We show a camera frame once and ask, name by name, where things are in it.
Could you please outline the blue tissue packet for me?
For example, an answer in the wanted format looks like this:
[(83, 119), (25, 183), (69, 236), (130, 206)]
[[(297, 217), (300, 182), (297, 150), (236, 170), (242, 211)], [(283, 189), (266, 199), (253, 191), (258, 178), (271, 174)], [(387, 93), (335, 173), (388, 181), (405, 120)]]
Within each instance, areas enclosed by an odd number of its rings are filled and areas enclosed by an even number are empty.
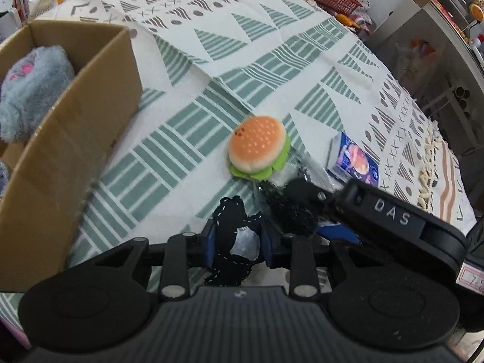
[(344, 132), (338, 133), (331, 141), (326, 170), (343, 183), (357, 179), (372, 187), (378, 187), (377, 162)]

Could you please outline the hamburger plush toy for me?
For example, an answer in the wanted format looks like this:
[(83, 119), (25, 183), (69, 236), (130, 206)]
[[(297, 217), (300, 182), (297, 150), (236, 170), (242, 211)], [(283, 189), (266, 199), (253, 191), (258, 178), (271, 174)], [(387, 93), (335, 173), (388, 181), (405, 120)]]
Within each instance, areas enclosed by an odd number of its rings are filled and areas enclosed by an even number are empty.
[(233, 176), (268, 180), (288, 159), (290, 138), (282, 122), (271, 116), (252, 116), (237, 126), (228, 144)]

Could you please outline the brown cardboard box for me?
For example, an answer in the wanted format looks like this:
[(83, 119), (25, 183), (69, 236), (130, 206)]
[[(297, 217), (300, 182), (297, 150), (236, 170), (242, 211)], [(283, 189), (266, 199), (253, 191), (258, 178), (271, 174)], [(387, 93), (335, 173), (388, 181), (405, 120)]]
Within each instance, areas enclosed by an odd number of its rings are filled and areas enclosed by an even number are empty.
[(35, 47), (61, 46), (75, 78), (30, 140), (2, 145), (1, 290), (23, 293), (60, 272), (84, 203), (137, 111), (141, 81), (123, 25), (36, 20), (1, 46), (1, 70)]

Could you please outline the patterned white green blanket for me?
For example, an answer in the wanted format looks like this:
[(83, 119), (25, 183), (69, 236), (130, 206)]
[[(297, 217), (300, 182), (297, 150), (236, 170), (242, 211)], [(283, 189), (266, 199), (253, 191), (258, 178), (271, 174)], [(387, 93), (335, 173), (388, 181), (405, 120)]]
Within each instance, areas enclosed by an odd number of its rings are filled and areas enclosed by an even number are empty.
[(385, 192), (469, 232), (459, 162), (409, 91), (351, 31), (309, 0), (66, 0), (50, 23), (126, 25), (139, 111), (85, 207), (68, 262), (137, 236), (197, 231), (223, 197), (256, 203), (227, 164), (249, 115), (274, 116), (292, 147), (325, 163), (346, 133)]

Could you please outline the white desk with shelves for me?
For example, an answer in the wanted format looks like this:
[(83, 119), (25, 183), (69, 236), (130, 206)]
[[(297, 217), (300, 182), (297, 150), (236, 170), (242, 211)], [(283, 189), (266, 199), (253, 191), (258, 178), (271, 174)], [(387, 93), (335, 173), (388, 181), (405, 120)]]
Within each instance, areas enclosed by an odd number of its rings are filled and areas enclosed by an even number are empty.
[(477, 111), (478, 128), (483, 128), (483, 68), (471, 47), (445, 18), (432, 0), (404, 0), (368, 40), (370, 49), (379, 53), (397, 38), (422, 38), (436, 51), (435, 64), (425, 75), (429, 84), (438, 72), (447, 72), (452, 80), (468, 86), (470, 105)]

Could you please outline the grey fluffy plush toy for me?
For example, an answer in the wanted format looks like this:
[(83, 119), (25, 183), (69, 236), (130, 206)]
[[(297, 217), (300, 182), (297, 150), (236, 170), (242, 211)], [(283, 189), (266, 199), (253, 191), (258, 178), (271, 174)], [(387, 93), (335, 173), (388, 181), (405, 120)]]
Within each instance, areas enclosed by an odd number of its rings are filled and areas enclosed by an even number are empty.
[(7, 72), (1, 87), (1, 139), (26, 142), (75, 78), (63, 47), (36, 47)]

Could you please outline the orange round toy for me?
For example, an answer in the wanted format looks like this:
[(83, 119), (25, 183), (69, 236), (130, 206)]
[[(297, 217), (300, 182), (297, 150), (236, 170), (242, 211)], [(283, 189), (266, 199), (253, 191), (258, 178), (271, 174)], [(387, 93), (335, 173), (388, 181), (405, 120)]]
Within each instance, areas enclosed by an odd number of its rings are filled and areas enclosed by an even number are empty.
[(469, 5), (469, 14), (476, 20), (482, 21), (484, 19), (484, 11), (475, 2)]

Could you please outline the white kettle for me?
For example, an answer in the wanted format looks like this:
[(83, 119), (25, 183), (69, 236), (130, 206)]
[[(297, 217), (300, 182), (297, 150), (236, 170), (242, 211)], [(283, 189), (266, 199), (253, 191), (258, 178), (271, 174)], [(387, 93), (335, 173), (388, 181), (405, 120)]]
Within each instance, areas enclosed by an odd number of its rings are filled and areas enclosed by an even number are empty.
[(0, 39), (6, 39), (22, 28), (18, 10), (14, 7), (14, 0), (0, 0)]

